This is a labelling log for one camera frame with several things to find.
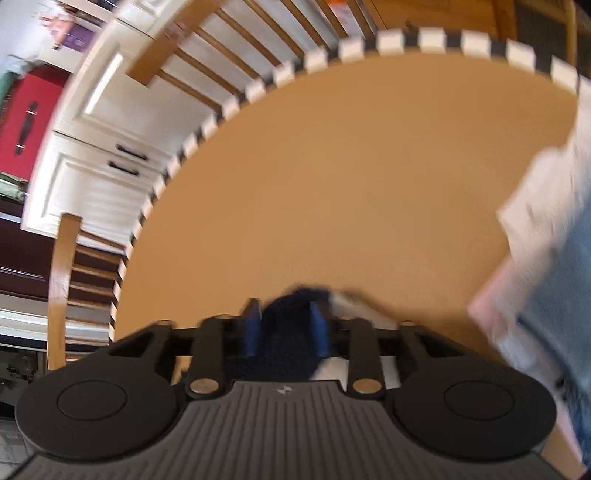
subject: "black and white border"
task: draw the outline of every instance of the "black and white border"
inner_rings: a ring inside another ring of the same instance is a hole
[[[224,122],[234,117],[241,108],[261,100],[268,92],[280,88],[296,78],[296,74],[309,74],[325,70],[330,65],[350,63],[362,60],[367,52],[382,56],[404,54],[407,49],[422,53],[447,53],[461,51],[465,56],[483,59],[505,59],[516,69],[527,72],[539,72],[550,76],[552,81],[562,88],[579,96],[591,98],[591,80],[579,75],[577,70],[554,56],[535,52],[528,45],[512,40],[493,40],[487,34],[462,31],[460,34],[447,34],[442,28],[422,28],[418,33],[402,30],[379,31],[374,38],[348,37],[339,41],[338,47],[326,50],[321,47],[305,54],[303,61],[289,61],[274,68],[269,77],[253,80],[240,95],[232,95],[220,111],[205,120],[201,127],[189,136],[169,162],[161,177],[155,182],[152,191],[144,203],[138,220],[135,222],[125,248],[125,258],[119,265],[118,278],[115,282],[114,300],[111,304],[109,342],[114,340],[115,322],[121,285],[127,272],[127,264],[134,251],[146,218],[149,217],[155,203],[164,193],[168,182],[175,178],[179,170],[197,149],[210,138]]]

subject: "white shelf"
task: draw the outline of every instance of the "white shelf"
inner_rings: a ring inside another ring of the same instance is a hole
[[[70,5],[71,7],[77,8],[78,10],[82,10],[93,17],[102,20],[103,22],[108,22],[113,18],[113,13],[109,12],[107,9],[99,7],[98,5],[89,2],[88,0],[60,0],[63,4]]]

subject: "green object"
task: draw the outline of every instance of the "green object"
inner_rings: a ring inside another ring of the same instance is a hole
[[[18,73],[14,72],[6,72],[0,77],[0,108],[18,77]]]

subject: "red door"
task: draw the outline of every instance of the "red door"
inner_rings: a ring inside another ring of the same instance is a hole
[[[14,88],[0,137],[0,171],[31,178],[41,140],[68,75],[44,65],[29,72]]]

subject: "chair backrest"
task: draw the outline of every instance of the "chair backrest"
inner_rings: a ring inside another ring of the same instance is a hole
[[[373,36],[374,31],[357,1],[346,1],[364,36]],[[302,59],[305,54],[305,47],[301,45],[301,42],[296,42],[296,40],[293,38],[293,35],[290,35],[290,33],[288,33],[285,28],[280,25],[280,21],[283,21],[285,24],[286,17],[291,16],[289,20],[294,21],[291,21],[290,25],[295,25],[296,27],[299,25],[301,29],[306,32],[309,39],[312,40],[312,44],[318,47],[328,47],[329,43],[326,40],[327,34],[325,33],[323,37],[318,32],[318,29],[315,28],[313,23],[310,21],[311,13],[315,15],[317,20],[320,20],[322,23],[326,24],[325,29],[330,31],[330,35],[332,35],[334,39],[344,38],[347,36],[345,28],[339,22],[326,0],[315,0],[315,2],[316,3],[312,6],[307,6],[308,14],[306,15],[303,12],[302,4],[298,6],[294,0],[277,0],[277,5],[273,6],[273,12],[275,14],[275,17],[273,17],[269,13],[270,9],[263,8],[261,3],[257,2],[256,0],[238,0],[237,2],[226,2],[225,0],[193,0],[177,14],[172,23],[167,28],[165,28],[146,48],[146,50],[136,59],[128,71],[128,75],[146,86],[150,81],[152,81],[153,78],[160,77],[185,91],[189,95],[192,95],[213,110],[218,111],[221,108],[219,102],[163,70],[164,64],[167,62],[167,60],[171,56],[177,56],[206,75],[208,78],[212,79],[229,93],[235,95],[240,92],[241,89],[231,84],[231,82],[228,82],[219,74],[215,73],[202,61],[195,59],[186,51],[184,51],[180,47],[183,41],[188,39],[192,34],[196,34],[210,46],[215,48],[215,50],[217,50],[220,54],[230,60],[246,75],[254,79],[259,77],[260,73],[257,72],[247,62],[245,62],[237,52],[232,51],[230,48],[224,45],[223,41],[207,32],[203,28],[203,24],[206,22],[206,20],[210,20],[212,16],[222,20],[224,24],[226,24],[231,30],[240,35],[242,39],[244,39],[254,49],[256,49],[256,51],[260,53],[261,56],[265,58],[271,65],[278,66],[282,62],[269,49],[269,46],[266,46],[263,41],[258,39],[252,32],[248,30],[246,25],[242,25],[236,18],[227,13],[226,10],[228,10],[229,6],[236,7],[236,3],[247,5],[248,8],[276,34],[280,41],[283,42],[293,52],[293,54],[295,54],[296,57]],[[281,8],[281,4],[285,8],[283,8],[278,14],[278,8]]]
[[[573,0],[520,0],[520,3],[546,17],[564,24],[566,28],[566,60],[577,66],[577,10]]]
[[[47,368],[55,370],[65,366],[77,356],[66,355],[66,322],[96,324],[66,316],[68,306],[109,310],[113,296],[113,283],[117,279],[120,256],[78,245],[78,237],[124,252],[123,245],[101,238],[81,229],[82,219],[64,213],[53,246],[49,296],[47,306]],[[88,342],[68,338],[68,344],[102,345],[106,342]]]

